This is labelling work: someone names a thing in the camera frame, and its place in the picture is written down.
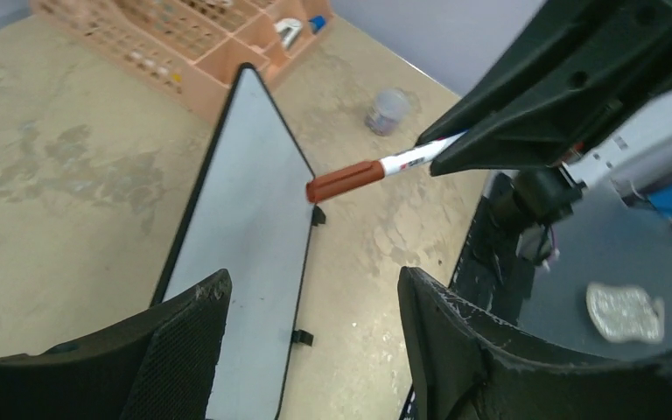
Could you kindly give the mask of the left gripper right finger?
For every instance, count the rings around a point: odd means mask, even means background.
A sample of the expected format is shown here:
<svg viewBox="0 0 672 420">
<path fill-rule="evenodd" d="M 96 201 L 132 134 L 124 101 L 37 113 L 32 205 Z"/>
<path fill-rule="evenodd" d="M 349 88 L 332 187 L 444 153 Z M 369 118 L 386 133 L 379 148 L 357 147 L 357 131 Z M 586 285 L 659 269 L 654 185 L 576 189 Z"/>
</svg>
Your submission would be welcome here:
<svg viewBox="0 0 672 420">
<path fill-rule="evenodd" d="M 672 351 L 622 361 L 557 346 L 417 267 L 397 290 L 416 419 L 672 419 Z"/>
</svg>

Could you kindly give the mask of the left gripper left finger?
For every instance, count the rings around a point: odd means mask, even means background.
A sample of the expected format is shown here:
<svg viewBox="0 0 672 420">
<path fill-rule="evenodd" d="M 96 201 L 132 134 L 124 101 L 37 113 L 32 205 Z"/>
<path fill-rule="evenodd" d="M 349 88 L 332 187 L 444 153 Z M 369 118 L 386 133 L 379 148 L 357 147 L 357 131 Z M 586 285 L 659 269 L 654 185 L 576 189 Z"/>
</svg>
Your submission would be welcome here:
<svg viewBox="0 0 672 420">
<path fill-rule="evenodd" d="M 0 358 L 0 419 L 203 419 L 232 292 L 220 269 L 47 351 Z"/>
</svg>

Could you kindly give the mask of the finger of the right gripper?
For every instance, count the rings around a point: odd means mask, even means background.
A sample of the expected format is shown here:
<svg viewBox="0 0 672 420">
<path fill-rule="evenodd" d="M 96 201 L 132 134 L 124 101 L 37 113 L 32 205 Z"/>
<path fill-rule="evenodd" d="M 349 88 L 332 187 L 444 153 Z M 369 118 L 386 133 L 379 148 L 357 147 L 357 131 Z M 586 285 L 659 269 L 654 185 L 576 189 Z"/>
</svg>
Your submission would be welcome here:
<svg viewBox="0 0 672 420">
<path fill-rule="evenodd" d="M 672 90 L 672 1 L 548 1 L 418 138 L 593 146 Z"/>
<path fill-rule="evenodd" d="M 429 127 L 430 140 L 465 131 L 433 160 L 430 173 L 553 166 L 576 145 L 600 144 L 670 90 L 672 52 L 584 52 L 556 65 L 499 61 Z"/>
</svg>

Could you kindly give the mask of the white marker rainbow stripe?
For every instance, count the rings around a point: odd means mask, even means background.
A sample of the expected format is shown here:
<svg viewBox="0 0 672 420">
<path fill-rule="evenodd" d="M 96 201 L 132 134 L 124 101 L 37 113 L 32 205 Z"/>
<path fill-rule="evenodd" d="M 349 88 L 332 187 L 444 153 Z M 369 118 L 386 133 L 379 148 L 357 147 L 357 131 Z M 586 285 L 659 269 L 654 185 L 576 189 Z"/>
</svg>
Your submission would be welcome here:
<svg viewBox="0 0 672 420">
<path fill-rule="evenodd" d="M 413 167 L 427 164 L 434 160 L 441 152 L 461 138 L 466 132 L 436 139 L 428 143 L 404 150 L 378 160 L 386 177 L 407 171 Z"/>
</svg>

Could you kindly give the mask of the small black-framed whiteboard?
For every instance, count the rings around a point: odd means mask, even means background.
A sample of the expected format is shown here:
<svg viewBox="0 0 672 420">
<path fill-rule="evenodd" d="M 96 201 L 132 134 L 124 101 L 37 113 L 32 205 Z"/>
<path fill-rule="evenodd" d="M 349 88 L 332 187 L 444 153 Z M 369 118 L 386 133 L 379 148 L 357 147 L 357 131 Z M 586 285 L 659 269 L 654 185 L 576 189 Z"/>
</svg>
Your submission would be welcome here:
<svg viewBox="0 0 672 420">
<path fill-rule="evenodd" d="M 217 270 L 232 295 L 206 406 L 209 419 L 279 416 L 311 232 L 324 223 L 314 173 L 263 78 L 241 64 L 153 296 L 176 297 Z"/>
</svg>

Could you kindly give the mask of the red-brown marker cap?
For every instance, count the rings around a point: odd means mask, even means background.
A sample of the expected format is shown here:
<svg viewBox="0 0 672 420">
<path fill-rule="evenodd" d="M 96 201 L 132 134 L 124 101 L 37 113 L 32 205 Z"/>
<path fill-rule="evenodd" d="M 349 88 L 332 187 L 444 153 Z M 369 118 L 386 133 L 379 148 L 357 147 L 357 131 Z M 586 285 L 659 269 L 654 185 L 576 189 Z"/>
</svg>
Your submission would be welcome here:
<svg viewBox="0 0 672 420">
<path fill-rule="evenodd" d="M 385 171 L 379 161 L 363 161 L 317 176 L 306 184 L 305 194 L 309 202 L 318 204 L 384 177 Z"/>
</svg>

